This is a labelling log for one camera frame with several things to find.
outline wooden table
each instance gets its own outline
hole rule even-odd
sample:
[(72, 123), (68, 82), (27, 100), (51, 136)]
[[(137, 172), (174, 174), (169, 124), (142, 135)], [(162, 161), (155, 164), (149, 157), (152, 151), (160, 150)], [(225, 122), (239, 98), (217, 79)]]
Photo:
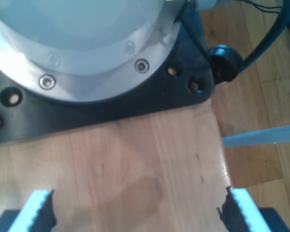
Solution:
[(210, 101), (0, 146), (0, 215), (55, 189), (55, 232), (225, 232)]

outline wooden board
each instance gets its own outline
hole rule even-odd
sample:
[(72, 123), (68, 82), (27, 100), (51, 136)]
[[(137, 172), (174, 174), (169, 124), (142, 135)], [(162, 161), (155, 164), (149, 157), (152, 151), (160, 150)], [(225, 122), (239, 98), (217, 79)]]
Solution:
[[(281, 6), (282, 0), (258, 0), (266, 6)], [(266, 35), (277, 15), (258, 11), (249, 4), (242, 4), (253, 47)], [(256, 61), (261, 81), (290, 77), (290, 30), (286, 29), (273, 45)]]
[(290, 230), (290, 205), (283, 179), (265, 182), (247, 188), (259, 208), (274, 208)]
[(262, 83), (272, 127), (290, 125), (290, 78)]
[(0, 215), (55, 189), (56, 232), (226, 232), (209, 102), (0, 146)]
[[(209, 47), (232, 46), (245, 57), (252, 51), (240, 2), (201, 13)], [(212, 105), (222, 136), (266, 129), (271, 126), (256, 64), (234, 81), (216, 87)], [(266, 146), (229, 147), (226, 159), (233, 185), (246, 187), (282, 178), (276, 148)]]
[[(272, 127), (290, 125), (290, 78), (262, 83), (262, 88)], [(276, 147), (290, 202), (290, 143)]]

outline cable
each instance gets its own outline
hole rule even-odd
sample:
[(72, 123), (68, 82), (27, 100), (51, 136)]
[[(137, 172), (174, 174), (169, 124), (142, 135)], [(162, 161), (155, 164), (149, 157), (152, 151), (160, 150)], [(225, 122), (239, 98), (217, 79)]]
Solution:
[(277, 39), (281, 32), (285, 29), (290, 20), (290, 0), (284, 0), (281, 11), (279, 12), (274, 24), (267, 32), (265, 37), (257, 45), (257, 47), (248, 55), (244, 60), (244, 67), (240, 70), (242, 72), (249, 65), (251, 65), (256, 59), (258, 59), (269, 46)]
[(252, 2), (250, 0), (239, 0), (239, 1), (248, 3), (250, 5), (253, 5), (259, 11), (262, 11), (262, 12), (265, 12), (265, 13), (279, 14), (279, 11), (267, 11), (267, 10), (264, 10), (264, 9), (281, 9), (281, 7), (282, 7), (282, 6), (264, 6), (264, 5), (261, 5), (261, 4), (254, 3), (254, 2)]

